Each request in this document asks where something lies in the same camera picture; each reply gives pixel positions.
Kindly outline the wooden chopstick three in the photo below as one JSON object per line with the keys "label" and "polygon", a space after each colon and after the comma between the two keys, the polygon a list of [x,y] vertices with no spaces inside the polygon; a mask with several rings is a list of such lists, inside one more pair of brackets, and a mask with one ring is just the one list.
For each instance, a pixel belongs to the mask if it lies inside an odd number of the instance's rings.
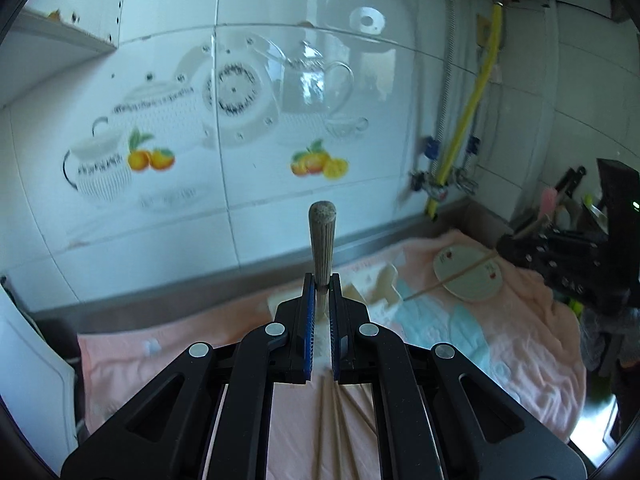
{"label": "wooden chopstick three", "polygon": [[334,437],[334,467],[337,479],[359,479],[355,452],[352,447],[352,439],[349,435],[349,424],[346,417],[344,403],[341,398],[340,388],[333,386],[331,389],[333,422],[332,431]]}

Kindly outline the wooden chopstick four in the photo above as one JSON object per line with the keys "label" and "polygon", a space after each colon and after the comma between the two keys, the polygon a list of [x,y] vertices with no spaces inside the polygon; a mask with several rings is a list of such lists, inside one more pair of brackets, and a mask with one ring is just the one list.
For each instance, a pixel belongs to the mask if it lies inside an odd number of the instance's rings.
{"label": "wooden chopstick four", "polygon": [[375,414],[372,400],[372,388],[367,384],[338,386],[341,402],[348,414],[354,415],[372,434],[376,431]]}

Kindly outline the wooden chopstick ten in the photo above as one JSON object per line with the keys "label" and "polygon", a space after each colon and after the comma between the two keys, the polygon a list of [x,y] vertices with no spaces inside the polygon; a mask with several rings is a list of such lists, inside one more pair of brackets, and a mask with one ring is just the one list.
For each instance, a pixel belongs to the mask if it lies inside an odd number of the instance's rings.
{"label": "wooden chopstick ten", "polygon": [[411,294],[409,296],[405,296],[404,298],[402,298],[402,300],[411,301],[411,300],[415,300],[416,298],[419,298],[421,296],[427,295],[432,290],[438,289],[439,287],[442,287],[445,284],[448,284],[449,282],[456,280],[457,278],[461,278],[463,275],[473,271],[478,266],[482,266],[485,262],[488,262],[488,261],[490,261],[491,259],[493,259],[493,258],[495,258],[497,256],[498,256],[498,252],[495,249],[491,250],[486,255],[484,255],[482,258],[480,258],[480,260],[477,260],[477,261],[469,264],[468,266],[466,266],[465,268],[459,270],[458,272],[454,272],[453,274],[450,274],[446,278],[442,278],[442,279],[439,278],[438,281],[435,284],[431,284],[430,286],[427,286],[427,288],[421,289],[418,292],[414,292],[413,294]]}

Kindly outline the wooden chopstick one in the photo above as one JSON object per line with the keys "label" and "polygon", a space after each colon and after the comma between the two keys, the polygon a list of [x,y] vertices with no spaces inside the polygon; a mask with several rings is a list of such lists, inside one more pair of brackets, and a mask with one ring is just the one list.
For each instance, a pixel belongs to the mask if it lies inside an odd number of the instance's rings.
{"label": "wooden chopstick one", "polygon": [[328,200],[313,203],[308,211],[314,281],[316,282],[316,313],[326,316],[329,301],[329,282],[332,274],[336,208]]}

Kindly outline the wooden chopstick two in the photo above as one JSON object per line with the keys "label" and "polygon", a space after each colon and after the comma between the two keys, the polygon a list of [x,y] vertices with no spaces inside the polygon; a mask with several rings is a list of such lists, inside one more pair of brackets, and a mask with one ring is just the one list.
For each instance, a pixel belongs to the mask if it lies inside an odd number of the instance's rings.
{"label": "wooden chopstick two", "polygon": [[317,423],[314,436],[316,437],[316,445],[314,446],[314,463],[312,464],[312,480],[319,480],[322,473],[322,443],[323,443],[323,414],[324,414],[324,378],[318,381],[318,406],[317,406]]}

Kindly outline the pink bottle brush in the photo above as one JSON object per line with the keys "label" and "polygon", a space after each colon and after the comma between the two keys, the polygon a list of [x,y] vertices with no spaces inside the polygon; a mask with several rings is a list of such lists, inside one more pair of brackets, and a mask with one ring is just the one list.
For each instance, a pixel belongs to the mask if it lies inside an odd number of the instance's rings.
{"label": "pink bottle brush", "polygon": [[558,190],[553,186],[547,186],[541,192],[538,219],[551,220],[556,208],[556,201],[558,200]]}

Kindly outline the white ceramic dish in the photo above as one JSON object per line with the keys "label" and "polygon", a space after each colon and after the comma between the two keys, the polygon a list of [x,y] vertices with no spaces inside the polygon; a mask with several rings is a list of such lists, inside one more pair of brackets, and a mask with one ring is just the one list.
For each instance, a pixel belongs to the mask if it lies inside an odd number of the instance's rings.
{"label": "white ceramic dish", "polygon": [[[487,249],[465,245],[451,245],[444,248],[433,261],[437,281],[480,260],[488,252]],[[495,257],[442,287],[463,301],[482,302],[497,296],[502,285],[502,272]]]}

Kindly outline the pink towel with blue print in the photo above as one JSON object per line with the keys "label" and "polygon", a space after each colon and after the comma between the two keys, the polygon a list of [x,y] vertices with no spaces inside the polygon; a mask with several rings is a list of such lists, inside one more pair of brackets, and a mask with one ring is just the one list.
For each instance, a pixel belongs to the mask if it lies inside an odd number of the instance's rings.
{"label": "pink towel with blue print", "polygon": [[[398,271],[396,287],[404,298],[437,282],[433,261],[451,245],[471,246],[472,240],[457,231],[426,240],[414,238],[347,267],[391,263]],[[577,320],[569,307],[553,298],[537,273],[496,260],[503,285],[494,298],[466,302],[439,287],[415,300],[402,300],[394,317],[381,325],[415,346],[452,344],[560,440],[567,441],[586,395]],[[80,335],[87,429],[101,427],[190,344],[232,344],[249,330],[269,322],[277,304],[299,295],[301,290],[300,281],[292,281],[146,330]],[[328,362],[316,364],[312,372],[314,377],[307,385],[278,385],[274,389],[267,466],[271,479],[311,479],[321,377],[324,414],[320,479],[337,479],[331,389],[339,385],[332,379]],[[345,412],[359,479],[378,478],[376,434],[346,408]]]}

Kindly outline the chrome water valve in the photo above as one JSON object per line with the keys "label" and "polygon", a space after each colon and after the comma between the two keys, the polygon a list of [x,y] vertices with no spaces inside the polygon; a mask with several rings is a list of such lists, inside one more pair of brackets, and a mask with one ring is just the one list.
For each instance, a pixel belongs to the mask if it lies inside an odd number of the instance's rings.
{"label": "chrome water valve", "polygon": [[454,170],[454,185],[469,196],[475,195],[478,190],[478,182],[464,168]]}

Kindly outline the red water valve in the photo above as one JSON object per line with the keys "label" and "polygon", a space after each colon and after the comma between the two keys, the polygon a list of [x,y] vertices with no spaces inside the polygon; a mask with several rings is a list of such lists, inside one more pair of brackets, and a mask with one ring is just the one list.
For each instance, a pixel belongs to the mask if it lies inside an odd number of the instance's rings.
{"label": "red water valve", "polygon": [[412,192],[425,192],[430,200],[441,203],[446,200],[448,188],[446,184],[439,184],[429,172],[417,171],[410,174],[410,188]]}

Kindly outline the white plastic utensil holder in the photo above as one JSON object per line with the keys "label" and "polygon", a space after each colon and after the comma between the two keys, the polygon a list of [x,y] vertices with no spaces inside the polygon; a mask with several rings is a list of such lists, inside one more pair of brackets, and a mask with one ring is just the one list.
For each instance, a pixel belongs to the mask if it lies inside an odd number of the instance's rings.
{"label": "white plastic utensil holder", "polygon": [[396,285],[398,271],[388,262],[358,264],[338,269],[342,293],[345,298],[359,301],[369,312],[375,323],[391,320],[402,304]]}

